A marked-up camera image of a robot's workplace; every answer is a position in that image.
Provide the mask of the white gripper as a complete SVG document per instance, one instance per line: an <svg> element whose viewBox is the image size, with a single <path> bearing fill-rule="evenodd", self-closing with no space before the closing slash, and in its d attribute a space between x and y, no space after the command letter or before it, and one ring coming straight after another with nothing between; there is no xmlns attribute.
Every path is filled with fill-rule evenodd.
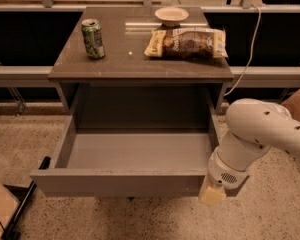
<svg viewBox="0 0 300 240"><path fill-rule="evenodd" d="M246 148L217 147L208 160L208 174L198 199L213 206L226 198L224 189L239 188L249 176L250 152Z"/></svg>

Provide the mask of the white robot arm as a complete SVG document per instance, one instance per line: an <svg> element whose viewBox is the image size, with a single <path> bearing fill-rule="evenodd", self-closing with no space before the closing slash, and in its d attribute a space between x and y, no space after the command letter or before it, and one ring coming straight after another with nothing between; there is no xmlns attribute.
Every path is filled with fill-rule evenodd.
<svg viewBox="0 0 300 240"><path fill-rule="evenodd" d="M272 147L300 161L300 121L285 107L240 99L228 107L225 121L228 131L208 160L198 195L207 206L223 201L229 190L239 189L249 176L250 166Z"/></svg>

